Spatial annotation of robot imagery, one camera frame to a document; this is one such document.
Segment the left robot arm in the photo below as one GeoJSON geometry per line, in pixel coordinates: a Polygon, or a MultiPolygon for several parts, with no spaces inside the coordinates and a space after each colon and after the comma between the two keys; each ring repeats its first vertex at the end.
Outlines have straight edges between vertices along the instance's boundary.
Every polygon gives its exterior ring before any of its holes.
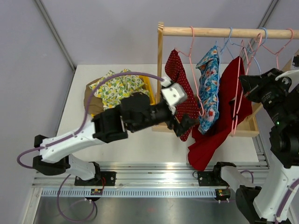
{"type": "Polygon", "coordinates": [[[134,93],[121,100],[115,108],[94,116],[76,131],[52,139],[36,136],[40,154],[33,158],[32,167],[47,176],[67,173],[90,185],[97,185],[101,181],[99,164],[80,160],[73,155],[74,152],[126,139],[128,132],[134,133],[163,122],[178,137],[195,124],[195,120],[187,114],[179,121],[166,100],[151,105],[147,95],[134,93]]]}

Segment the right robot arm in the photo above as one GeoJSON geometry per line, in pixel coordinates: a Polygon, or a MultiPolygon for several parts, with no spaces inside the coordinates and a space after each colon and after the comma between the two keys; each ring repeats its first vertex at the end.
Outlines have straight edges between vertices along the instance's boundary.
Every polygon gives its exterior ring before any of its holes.
{"type": "Polygon", "coordinates": [[[261,103],[273,122],[272,165],[262,187],[249,182],[233,163],[218,162],[212,180],[235,192],[237,208],[251,224],[288,224],[287,212],[299,189],[299,87],[289,90],[298,70],[278,69],[240,76],[244,96],[261,103]]]}

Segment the pink hanger of tan skirt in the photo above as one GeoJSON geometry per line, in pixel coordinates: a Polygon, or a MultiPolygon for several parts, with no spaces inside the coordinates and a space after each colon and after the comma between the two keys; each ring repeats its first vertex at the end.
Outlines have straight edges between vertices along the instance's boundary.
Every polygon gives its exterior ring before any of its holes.
{"type": "Polygon", "coordinates": [[[276,59],[276,67],[277,69],[279,69],[279,54],[285,49],[285,47],[293,40],[294,38],[294,30],[292,28],[287,28],[287,30],[289,30],[291,32],[291,37],[288,40],[288,42],[286,42],[283,47],[281,47],[277,52],[273,52],[272,50],[270,50],[268,47],[265,46],[265,42],[266,40],[263,41],[263,43],[261,44],[261,46],[263,48],[265,48],[268,52],[270,52],[271,54],[275,55],[275,59],[276,59]]]}

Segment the blue floral skirt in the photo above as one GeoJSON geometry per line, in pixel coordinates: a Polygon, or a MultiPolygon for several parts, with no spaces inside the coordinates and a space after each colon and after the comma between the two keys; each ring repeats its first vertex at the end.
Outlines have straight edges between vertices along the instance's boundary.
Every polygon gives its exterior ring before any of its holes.
{"type": "Polygon", "coordinates": [[[204,135],[219,118],[219,54],[217,46],[213,46],[197,63],[200,70],[199,97],[204,109],[203,116],[199,117],[199,132],[204,135]]]}

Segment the pink hanger of red skirt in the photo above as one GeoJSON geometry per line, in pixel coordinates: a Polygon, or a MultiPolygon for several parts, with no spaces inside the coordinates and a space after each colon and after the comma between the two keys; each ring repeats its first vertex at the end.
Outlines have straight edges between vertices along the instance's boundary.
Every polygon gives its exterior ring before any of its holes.
{"type": "Polygon", "coordinates": [[[259,49],[262,43],[263,35],[258,33],[257,36],[253,39],[254,43],[257,43],[257,47],[254,48],[251,41],[249,41],[249,47],[245,46],[244,40],[240,43],[240,54],[238,61],[238,70],[237,70],[237,81],[236,81],[236,91],[235,91],[235,102],[231,126],[231,136],[235,136],[238,122],[241,120],[240,110],[242,106],[242,101],[245,96],[242,89],[241,78],[246,77],[249,73],[250,66],[252,61],[254,61],[257,50],[259,49]]]}

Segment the plain red skirt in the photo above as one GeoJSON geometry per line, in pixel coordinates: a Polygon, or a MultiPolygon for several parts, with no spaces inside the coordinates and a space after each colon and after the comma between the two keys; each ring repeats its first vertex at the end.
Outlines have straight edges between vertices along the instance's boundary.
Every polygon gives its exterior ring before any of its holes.
{"type": "Polygon", "coordinates": [[[195,139],[195,143],[188,147],[188,161],[195,170],[205,170],[216,149],[231,133],[234,109],[239,110],[237,113],[238,124],[252,114],[251,102],[241,96],[242,87],[237,80],[237,75],[244,74],[242,58],[233,59],[220,78],[219,118],[204,135],[199,132],[198,126],[193,127],[192,137],[195,139]]]}

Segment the blue hanger of lemon skirt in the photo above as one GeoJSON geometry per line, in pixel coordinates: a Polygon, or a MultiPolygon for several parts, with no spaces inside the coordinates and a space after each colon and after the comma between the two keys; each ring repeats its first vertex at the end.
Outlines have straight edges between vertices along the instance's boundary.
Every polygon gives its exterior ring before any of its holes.
{"type": "Polygon", "coordinates": [[[249,56],[254,62],[256,69],[252,69],[252,74],[262,74],[262,49],[264,48],[265,42],[268,40],[268,31],[265,27],[260,27],[258,34],[252,38],[249,43],[249,56]]]}

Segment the lemon print skirt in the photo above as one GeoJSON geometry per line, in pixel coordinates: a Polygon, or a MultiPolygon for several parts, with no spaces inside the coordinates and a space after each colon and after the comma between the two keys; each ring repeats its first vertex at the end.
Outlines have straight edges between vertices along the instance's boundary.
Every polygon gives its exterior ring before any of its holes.
{"type": "Polygon", "coordinates": [[[143,88],[144,82],[138,75],[126,75],[113,78],[105,82],[94,93],[94,96],[101,98],[104,110],[114,108],[121,100],[140,92],[149,96],[149,92],[143,88]]]}

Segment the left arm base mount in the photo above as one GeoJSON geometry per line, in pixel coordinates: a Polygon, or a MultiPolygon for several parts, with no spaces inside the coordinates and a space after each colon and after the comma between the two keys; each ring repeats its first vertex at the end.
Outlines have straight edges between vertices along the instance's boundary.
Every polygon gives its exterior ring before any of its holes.
{"type": "Polygon", "coordinates": [[[95,197],[86,197],[87,200],[93,202],[99,200],[103,195],[104,188],[106,186],[115,186],[116,172],[115,171],[101,171],[99,164],[93,162],[95,166],[95,177],[90,180],[82,180],[76,176],[74,185],[75,186],[100,186],[100,188],[91,189],[91,196],[95,197]]]}

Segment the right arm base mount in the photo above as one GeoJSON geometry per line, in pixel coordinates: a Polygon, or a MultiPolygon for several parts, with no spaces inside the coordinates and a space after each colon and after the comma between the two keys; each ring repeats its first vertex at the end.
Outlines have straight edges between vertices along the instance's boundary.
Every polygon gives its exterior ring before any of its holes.
{"type": "Polygon", "coordinates": [[[194,173],[197,174],[196,179],[198,180],[199,186],[202,187],[220,186],[220,189],[215,190],[215,195],[216,195],[215,200],[218,203],[230,202],[230,197],[231,197],[230,185],[221,178],[221,169],[226,166],[236,168],[236,165],[231,162],[217,162],[214,165],[212,171],[194,171],[192,174],[192,175],[194,175],[194,173]]]}

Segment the tan khaki skirt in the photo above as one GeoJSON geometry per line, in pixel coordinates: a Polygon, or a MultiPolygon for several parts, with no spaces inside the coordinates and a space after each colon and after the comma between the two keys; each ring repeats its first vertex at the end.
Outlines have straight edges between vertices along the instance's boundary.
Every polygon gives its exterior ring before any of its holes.
{"type": "MultiPolygon", "coordinates": [[[[86,109],[86,106],[87,106],[88,99],[89,99],[89,97],[92,93],[92,89],[89,86],[92,85],[92,84],[95,84],[98,81],[99,81],[99,78],[91,81],[85,87],[85,95],[84,95],[84,102],[83,102],[85,109],[86,109]]],[[[102,113],[103,111],[104,111],[104,105],[103,105],[102,99],[97,98],[93,95],[91,100],[90,100],[90,104],[89,104],[89,108],[88,108],[88,114],[95,116],[97,114],[102,113]]]]}

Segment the blue hanger of floral skirt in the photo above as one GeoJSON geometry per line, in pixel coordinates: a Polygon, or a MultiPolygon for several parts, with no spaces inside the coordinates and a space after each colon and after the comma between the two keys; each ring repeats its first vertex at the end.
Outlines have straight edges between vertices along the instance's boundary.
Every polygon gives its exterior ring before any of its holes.
{"type": "Polygon", "coordinates": [[[230,29],[230,32],[229,32],[228,37],[226,39],[224,38],[224,44],[223,44],[223,46],[219,47],[219,51],[218,51],[219,64],[221,64],[222,55],[223,55],[223,53],[224,53],[225,50],[227,50],[229,52],[230,56],[232,58],[234,58],[232,52],[230,51],[230,49],[227,46],[227,44],[230,42],[230,38],[231,38],[232,32],[233,32],[233,28],[232,27],[230,27],[229,29],[230,29]]]}

